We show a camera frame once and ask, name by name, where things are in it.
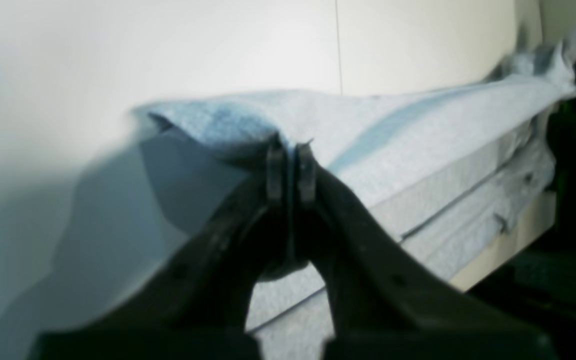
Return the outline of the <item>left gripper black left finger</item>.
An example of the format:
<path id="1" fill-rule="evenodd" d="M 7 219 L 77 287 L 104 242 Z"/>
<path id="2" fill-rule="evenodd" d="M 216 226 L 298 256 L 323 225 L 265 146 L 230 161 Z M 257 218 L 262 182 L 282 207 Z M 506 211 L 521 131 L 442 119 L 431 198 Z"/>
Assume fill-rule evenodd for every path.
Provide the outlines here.
<path id="1" fill-rule="evenodd" d="M 245 332 L 265 272 L 289 255 L 288 157 L 270 141 L 263 168 L 137 294 L 89 325 L 44 333 L 30 360 L 259 360 Z"/>

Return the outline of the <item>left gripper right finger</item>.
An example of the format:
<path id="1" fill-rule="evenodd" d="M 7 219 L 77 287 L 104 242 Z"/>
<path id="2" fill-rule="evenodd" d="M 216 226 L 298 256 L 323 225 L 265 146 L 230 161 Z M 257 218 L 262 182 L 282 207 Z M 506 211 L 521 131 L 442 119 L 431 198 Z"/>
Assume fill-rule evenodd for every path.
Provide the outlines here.
<path id="1" fill-rule="evenodd" d="M 357 196 L 295 151 L 295 250 L 327 291 L 325 360 L 555 360 L 547 335 L 462 294 L 402 249 Z"/>

